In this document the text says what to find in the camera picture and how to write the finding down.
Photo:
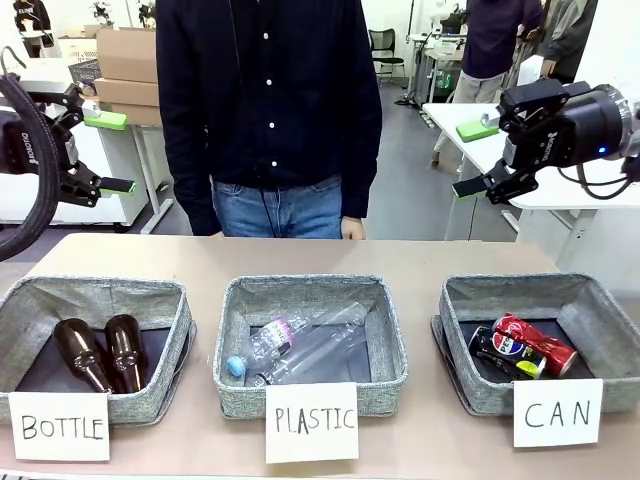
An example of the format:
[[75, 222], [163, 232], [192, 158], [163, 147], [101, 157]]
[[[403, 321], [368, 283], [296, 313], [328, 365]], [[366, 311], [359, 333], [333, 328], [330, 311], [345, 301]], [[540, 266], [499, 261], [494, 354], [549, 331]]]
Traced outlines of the clear plastic bottle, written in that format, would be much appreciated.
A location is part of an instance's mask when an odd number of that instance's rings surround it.
[[369, 308], [352, 302], [328, 311], [283, 357], [246, 381], [250, 387], [315, 384], [347, 379], [349, 361], [366, 340]]

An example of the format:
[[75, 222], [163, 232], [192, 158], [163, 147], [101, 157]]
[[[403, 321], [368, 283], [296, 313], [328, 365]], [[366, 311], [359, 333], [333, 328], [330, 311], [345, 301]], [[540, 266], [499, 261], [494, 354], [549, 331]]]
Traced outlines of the large cardboard box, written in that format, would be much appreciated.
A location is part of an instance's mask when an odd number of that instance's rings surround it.
[[111, 80], [157, 82], [156, 34], [152, 29], [102, 29], [96, 36], [102, 76]]

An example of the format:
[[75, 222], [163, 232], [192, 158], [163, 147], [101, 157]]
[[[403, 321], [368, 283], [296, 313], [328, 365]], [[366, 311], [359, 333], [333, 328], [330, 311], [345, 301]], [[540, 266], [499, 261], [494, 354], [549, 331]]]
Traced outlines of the small cardboard box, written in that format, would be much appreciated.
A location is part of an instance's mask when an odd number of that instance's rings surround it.
[[158, 107], [112, 103], [111, 109], [113, 112], [125, 114], [127, 116], [128, 123], [131, 125], [150, 127], [162, 126], [160, 110]]

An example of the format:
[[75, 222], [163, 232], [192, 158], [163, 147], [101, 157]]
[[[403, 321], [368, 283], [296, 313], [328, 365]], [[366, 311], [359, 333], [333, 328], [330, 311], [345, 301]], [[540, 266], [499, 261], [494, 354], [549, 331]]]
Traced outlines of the person's right forearm navy sleeve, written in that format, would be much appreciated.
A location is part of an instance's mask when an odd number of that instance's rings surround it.
[[222, 227], [213, 205], [204, 126], [166, 109], [161, 110], [161, 120], [174, 194], [187, 214], [193, 235], [219, 234]]

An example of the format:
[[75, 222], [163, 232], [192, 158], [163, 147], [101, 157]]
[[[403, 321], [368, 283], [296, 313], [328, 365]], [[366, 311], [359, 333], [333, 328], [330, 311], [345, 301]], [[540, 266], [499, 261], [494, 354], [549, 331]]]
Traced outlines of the crushed red cola can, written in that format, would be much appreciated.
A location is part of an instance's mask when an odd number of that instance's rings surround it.
[[506, 335], [542, 354], [553, 377], [563, 377], [577, 358], [574, 348], [561, 340], [548, 336], [521, 318], [507, 313], [497, 319], [492, 330]]

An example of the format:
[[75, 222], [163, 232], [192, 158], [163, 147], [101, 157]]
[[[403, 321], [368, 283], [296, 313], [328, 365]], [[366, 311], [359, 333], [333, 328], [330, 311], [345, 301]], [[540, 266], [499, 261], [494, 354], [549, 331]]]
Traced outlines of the black office chair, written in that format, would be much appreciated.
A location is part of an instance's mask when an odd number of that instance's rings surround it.
[[404, 59], [396, 55], [396, 32], [393, 28], [368, 30], [371, 54], [377, 66], [377, 80], [381, 84], [384, 78], [393, 82], [394, 73], [400, 69], [406, 73]]

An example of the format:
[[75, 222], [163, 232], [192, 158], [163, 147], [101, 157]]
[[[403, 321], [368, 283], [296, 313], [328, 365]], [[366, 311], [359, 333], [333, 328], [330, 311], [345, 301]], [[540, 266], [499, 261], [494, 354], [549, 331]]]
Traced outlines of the white perforated crate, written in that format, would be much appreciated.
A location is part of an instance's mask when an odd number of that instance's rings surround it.
[[58, 46], [61, 56], [73, 63], [97, 59], [97, 40], [95, 38], [60, 37]]

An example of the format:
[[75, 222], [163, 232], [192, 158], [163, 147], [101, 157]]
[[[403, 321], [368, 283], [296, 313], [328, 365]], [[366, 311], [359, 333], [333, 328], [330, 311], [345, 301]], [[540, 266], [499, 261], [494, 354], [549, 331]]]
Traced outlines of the black Pepsi can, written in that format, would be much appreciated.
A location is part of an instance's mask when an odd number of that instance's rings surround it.
[[471, 355], [486, 360], [512, 380], [537, 380], [546, 367], [546, 358], [511, 337], [478, 327], [468, 344]]

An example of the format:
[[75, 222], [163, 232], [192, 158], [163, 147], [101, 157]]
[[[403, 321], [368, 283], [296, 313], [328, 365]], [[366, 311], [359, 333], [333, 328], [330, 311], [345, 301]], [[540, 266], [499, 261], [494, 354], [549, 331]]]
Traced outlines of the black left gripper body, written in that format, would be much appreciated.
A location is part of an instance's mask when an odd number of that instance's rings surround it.
[[[71, 132], [58, 118], [45, 117], [58, 150], [59, 165], [63, 171], [75, 168], [77, 154]], [[33, 141], [16, 112], [0, 112], [0, 173], [23, 175], [38, 174], [38, 159]]]

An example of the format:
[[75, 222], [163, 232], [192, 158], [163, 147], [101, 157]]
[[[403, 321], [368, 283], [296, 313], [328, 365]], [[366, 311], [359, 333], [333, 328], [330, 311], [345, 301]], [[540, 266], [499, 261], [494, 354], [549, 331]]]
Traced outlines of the brown glass bottle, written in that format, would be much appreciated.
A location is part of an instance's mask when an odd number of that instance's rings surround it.
[[148, 357], [137, 320], [116, 315], [105, 325], [106, 343], [123, 393], [137, 393], [146, 385]]
[[70, 372], [95, 392], [115, 393], [107, 353], [89, 325], [79, 318], [60, 321], [53, 330], [56, 347]]

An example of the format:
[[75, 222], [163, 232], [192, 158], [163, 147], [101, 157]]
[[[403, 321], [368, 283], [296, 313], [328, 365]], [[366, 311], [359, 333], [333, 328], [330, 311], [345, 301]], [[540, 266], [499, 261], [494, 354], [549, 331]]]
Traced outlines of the person in navy shirt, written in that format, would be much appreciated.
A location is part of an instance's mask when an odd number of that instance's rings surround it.
[[160, 114], [205, 128], [216, 235], [343, 239], [345, 137], [382, 114], [361, 0], [157, 0], [156, 21]]

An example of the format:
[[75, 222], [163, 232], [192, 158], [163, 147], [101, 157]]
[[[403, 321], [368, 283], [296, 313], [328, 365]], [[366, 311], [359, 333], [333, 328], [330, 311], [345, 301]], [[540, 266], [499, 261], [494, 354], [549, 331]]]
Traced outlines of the equipment cart green light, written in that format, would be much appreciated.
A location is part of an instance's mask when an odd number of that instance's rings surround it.
[[414, 36], [413, 102], [450, 102], [456, 88], [467, 37], [462, 34]]

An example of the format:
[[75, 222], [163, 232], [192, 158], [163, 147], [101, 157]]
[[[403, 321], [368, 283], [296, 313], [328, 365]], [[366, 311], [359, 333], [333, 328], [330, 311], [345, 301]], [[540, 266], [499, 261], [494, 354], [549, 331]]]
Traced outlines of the white paper sign PLASTIC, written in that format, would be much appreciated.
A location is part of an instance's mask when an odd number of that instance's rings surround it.
[[265, 460], [268, 464], [359, 457], [359, 415], [354, 383], [266, 388]]

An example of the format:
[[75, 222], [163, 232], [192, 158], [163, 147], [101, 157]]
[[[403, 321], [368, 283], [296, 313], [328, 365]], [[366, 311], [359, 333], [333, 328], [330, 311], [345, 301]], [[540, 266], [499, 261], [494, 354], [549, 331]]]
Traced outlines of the white paper sign CAN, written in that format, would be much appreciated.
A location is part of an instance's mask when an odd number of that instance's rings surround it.
[[590, 445], [599, 440], [601, 379], [529, 380], [513, 384], [513, 446]]

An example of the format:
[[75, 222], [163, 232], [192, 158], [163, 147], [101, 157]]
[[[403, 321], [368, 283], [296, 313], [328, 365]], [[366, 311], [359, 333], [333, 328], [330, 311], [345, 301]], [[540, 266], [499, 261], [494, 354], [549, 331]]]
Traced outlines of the plastic bottle pink label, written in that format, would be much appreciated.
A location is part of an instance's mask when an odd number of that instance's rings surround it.
[[304, 319], [285, 321], [278, 317], [258, 329], [226, 360], [227, 371], [234, 377], [248, 370], [264, 368], [284, 355], [308, 326]]

